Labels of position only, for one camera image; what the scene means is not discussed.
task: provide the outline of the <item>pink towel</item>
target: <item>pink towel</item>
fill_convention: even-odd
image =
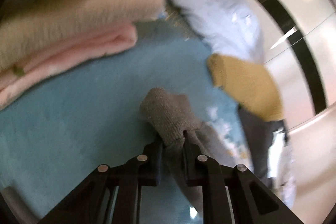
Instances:
[[[137,30],[131,23],[103,27],[40,50],[0,73],[0,110],[36,83],[84,61],[132,48]]]

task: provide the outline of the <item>screw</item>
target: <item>screw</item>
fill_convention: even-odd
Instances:
[[[197,159],[198,159],[199,161],[207,161],[207,160],[208,160],[208,157],[207,157],[206,155],[199,155],[199,156],[197,157]]]
[[[240,172],[245,172],[247,170],[247,167],[243,164],[238,164],[237,165],[237,169],[240,171]]]
[[[139,155],[137,157],[138,161],[146,161],[148,159],[148,157],[146,155]]]
[[[106,164],[102,164],[98,166],[98,172],[104,173],[108,170],[108,166]]]

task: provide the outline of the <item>yellow cloth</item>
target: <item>yellow cloth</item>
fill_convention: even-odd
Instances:
[[[265,122],[284,118],[278,88],[263,65],[219,54],[211,55],[207,63],[214,86],[221,87],[246,110]]]

